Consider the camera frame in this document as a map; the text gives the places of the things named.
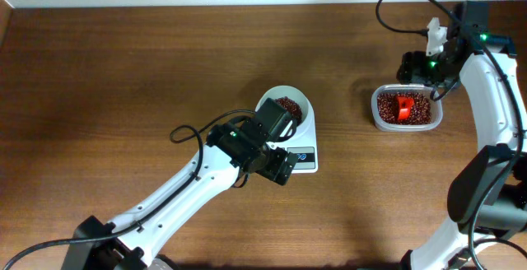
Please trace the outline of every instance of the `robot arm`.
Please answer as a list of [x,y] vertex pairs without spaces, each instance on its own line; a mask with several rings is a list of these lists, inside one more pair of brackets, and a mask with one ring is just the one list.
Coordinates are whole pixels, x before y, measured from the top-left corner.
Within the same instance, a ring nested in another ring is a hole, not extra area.
[[[281,137],[290,131],[289,136]],[[298,157],[282,148],[271,149],[267,142],[284,141],[295,131],[296,121],[291,114],[271,99],[253,118],[240,116],[214,126],[203,154],[196,153],[156,192],[106,225],[91,216],[76,229],[74,237],[105,236],[139,224],[136,230],[103,244],[70,245],[62,269],[146,269],[166,241],[240,175],[258,173],[277,184],[286,184]],[[197,170],[200,155],[203,160]]]
[[[180,187],[196,169],[198,153],[183,169],[163,184],[148,198],[120,214],[110,222],[115,224],[114,232],[125,229],[141,220],[163,200]],[[239,168],[229,161],[231,158],[218,147],[203,148],[203,167],[199,179],[194,180],[174,200],[163,207],[154,217],[141,224],[141,230],[134,230],[119,237],[128,249],[140,248],[141,260],[150,265],[168,239],[205,203],[229,189],[238,177]]]
[[[513,95],[526,119],[525,106],[516,82],[514,46],[510,39],[487,34],[487,6],[465,2],[455,7],[455,14],[492,51],[507,75]],[[511,97],[489,57],[463,38],[450,23],[448,31],[434,18],[429,25],[427,51],[406,53],[398,71],[402,83],[454,87],[457,81],[465,87],[478,133],[478,155],[450,186],[448,213],[440,228],[421,247],[408,251],[401,261],[402,269],[458,269],[470,260],[467,250],[468,226],[483,191],[497,178],[518,147],[518,129]],[[478,215],[476,244],[482,240],[507,240],[527,226],[525,186],[500,182],[492,190]],[[495,243],[481,243],[476,253]]]
[[[516,61],[505,54],[494,54],[494,57],[500,63],[503,71],[509,76],[509,83],[520,105],[522,119],[525,119],[525,107],[515,79]],[[517,146],[515,133],[518,132],[518,129],[515,125],[514,117],[511,116],[510,98],[500,82],[496,69],[492,66],[487,56],[470,56],[461,69],[459,76],[461,84],[465,86],[470,98],[478,133],[478,151],[481,151],[485,146],[496,146],[499,144],[505,144],[511,150],[515,150]],[[501,170],[504,165],[505,162],[494,165],[492,167],[493,174]],[[478,173],[483,171],[481,168],[471,169],[469,167],[465,170],[476,170]],[[467,180],[477,182],[478,177],[468,175]],[[461,231],[458,224],[459,221],[466,222],[470,215],[465,213],[464,216],[458,218],[458,213],[456,213],[456,210],[459,210],[457,207],[463,206],[464,200],[462,198],[468,197],[467,194],[462,194],[459,191],[464,189],[466,192],[467,188],[467,183],[457,179],[450,187],[449,213],[455,216],[456,221],[452,221],[450,217],[447,217],[424,245],[413,252],[409,252],[403,258],[403,263],[411,265],[410,269],[454,269],[463,266],[469,260],[469,256],[464,253],[464,250],[468,247],[468,238],[466,232]],[[509,205],[503,203],[499,209],[507,211],[505,213],[515,214],[515,219],[519,221],[516,229],[522,230],[527,221],[527,212],[520,207],[516,207],[512,199],[506,198],[504,195],[500,197],[500,201],[507,201]],[[506,218],[507,221],[502,221],[507,225],[500,228],[501,230],[508,230],[511,229],[509,226],[514,226],[513,220],[509,217]],[[493,234],[475,233],[474,240],[478,241],[495,237]],[[476,253],[494,244],[481,244],[476,248]]]

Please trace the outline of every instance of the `black cable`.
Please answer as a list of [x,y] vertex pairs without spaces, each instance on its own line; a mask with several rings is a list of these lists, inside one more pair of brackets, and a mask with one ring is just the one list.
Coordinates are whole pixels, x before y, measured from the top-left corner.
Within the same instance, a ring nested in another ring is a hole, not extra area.
[[496,243],[499,243],[499,244],[505,244],[505,245],[508,245],[510,247],[512,247],[513,249],[516,249],[517,251],[520,252],[520,254],[522,254],[525,258],[527,258],[527,251],[525,251],[525,249],[522,249],[519,245],[513,243],[513,242],[510,242],[509,240],[501,240],[501,239],[498,239],[498,238],[491,238],[491,239],[486,239],[486,240],[478,240],[476,242],[474,242],[474,247],[478,247],[478,245],[480,244],[486,244],[486,243],[489,243],[489,242],[496,242]]
[[240,116],[237,116],[237,117],[234,117],[234,118],[230,119],[229,123],[232,123],[232,124],[236,125],[236,124],[244,122],[245,120],[248,120],[248,119],[250,119],[250,116],[240,115]]
[[380,4],[382,3],[382,1],[383,0],[379,0],[379,2],[377,2],[377,5],[375,6],[375,15],[377,16],[377,21],[384,28],[386,28],[387,30],[391,30],[393,32],[409,33],[409,34],[417,34],[417,35],[422,35],[422,36],[428,36],[428,29],[424,29],[424,30],[400,30],[400,29],[391,27],[388,24],[386,24],[382,19],[380,19],[380,14],[379,14],[379,7],[380,7]]
[[494,66],[498,75],[501,78],[501,83],[506,88],[507,95],[511,99],[511,104],[512,104],[512,108],[514,110],[515,119],[516,119],[516,125],[518,127],[518,135],[517,135],[518,146],[516,147],[515,154],[513,155],[509,163],[507,163],[507,165],[503,168],[503,170],[500,171],[499,175],[491,182],[491,184],[488,185],[488,187],[483,192],[483,196],[479,200],[478,205],[476,206],[476,210],[474,214],[472,215],[470,224],[469,224],[470,256],[473,260],[473,263],[476,265],[476,268],[480,270],[484,270],[483,265],[479,262],[478,256],[476,255],[476,251],[474,250],[474,232],[476,228],[476,220],[478,219],[478,214],[481,211],[483,204],[487,200],[488,195],[490,194],[491,190],[494,188],[494,186],[496,186],[497,183],[506,179],[506,177],[511,173],[512,167],[515,165],[515,163],[520,158],[521,150],[523,149],[523,145],[524,145],[524,130],[523,130],[523,123],[521,121],[521,116],[520,116],[520,107],[518,106],[518,101],[516,100],[514,96],[514,92],[512,91],[511,84],[507,80],[507,75],[503,72],[500,65],[498,64],[494,56],[492,56],[492,53],[488,50],[488,48],[484,44],[482,44],[475,36],[473,36],[472,33],[466,29],[466,26],[463,24],[463,22],[461,22],[456,16],[454,16],[450,11],[448,11],[442,4],[440,4],[436,0],[427,0],[427,1],[433,3],[436,7],[441,9],[453,22],[459,25],[461,33],[467,36],[468,38],[470,38],[477,46],[481,47],[483,52],[490,59],[492,65]]
[[430,99],[434,102],[442,100],[454,87],[459,83],[459,77],[456,77],[452,82],[445,88],[445,90],[439,94],[439,96],[434,97],[437,91],[437,86],[434,86],[434,89],[430,92]]
[[189,137],[185,137],[185,138],[182,138],[180,140],[175,140],[174,139],[174,134],[177,132],[176,130],[172,131],[170,133],[170,141],[173,142],[173,143],[182,143],[182,142],[186,142],[188,141],[189,139],[192,139],[193,137],[195,137],[196,135],[199,135],[200,133],[202,133],[203,131],[207,130],[207,128],[211,127],[215,122],[219,121],[220,119],[223,119],[225,118],[226,116],[228,115],[231,115],[231,114],[236,114],[236,113],[248,113],[248,114],[256,114],[255,111],[251,110],[251,109],[234,109],[234,110],[231,110],[231,111],[228,111],[222,115],[220,115],[219,117],[215,118],[214,120],[212,120],[210,123],[208,123],[207,125],[203,126],[203,128],[199,129],[198,130],[198,134],[193,134]]
[[250,175],[250,174],[246,173],[246,174],[244,175],[244,181],[242,181],[241,184],[238,185],[238,186],[236,185],[236,183],[238,182],[238,180],[240,180],[240,178],[236,179],[236,182],[233,183],[232,188],[238,188],[238,189],[239,189],[239,188],[243,188],[243,187],[247,184],[247,182],[249,181],[249,175]]
[[177,190],[175,190],[167,199],[165,199],[160,205],[158,205],[156,208],[154,208],[151,212],[146,214],[141,220],[134,222],[130,227],[121,230],[116,233],[112,233],[107,236],[102,237],[96,237],[96,238],[69,238],[69,239],[61,239],[61,240],[51,240],[46,241],[40,244],[35,244],[27,249],[22,250],[20,253],[16,254],[13,258],[11,258],[6,265],[4,266],[3,270],[10,269],[14,263],[16,263],[21,258],[24,258],[26,255],[31,254],[37,250],[40,249],[46,249],[51,246],[57,246],[57,245],[70,245],[70,244],[85,244],[85,243],[100,243],[108,240],[112,240],[114,238],[118,238],[122,235],[125,235],[129,232],[132,232],[133,230],[136,230],[141,227],[143,223],[150,220],[153,216],[155,216],[163,207],[165,207],[170,201],[172,201],[181,191],[183,191],[186,187],[189,186],[189,184],[192,183],[193,180],[198,177],[199,170],[201,169],[201,165],[203,163],[203,140],[199,136],[198,130],[193,128],[189,125],[181,125],[178,128],[176,128],[173,133],[178,132],[180,129],[187,128],[192,130],[194,132],[194,136],[198,139],[199,144],[199,155],[198,155],[198,164],[196,165],[195,171],[190,175],[190,178],[187,179]]

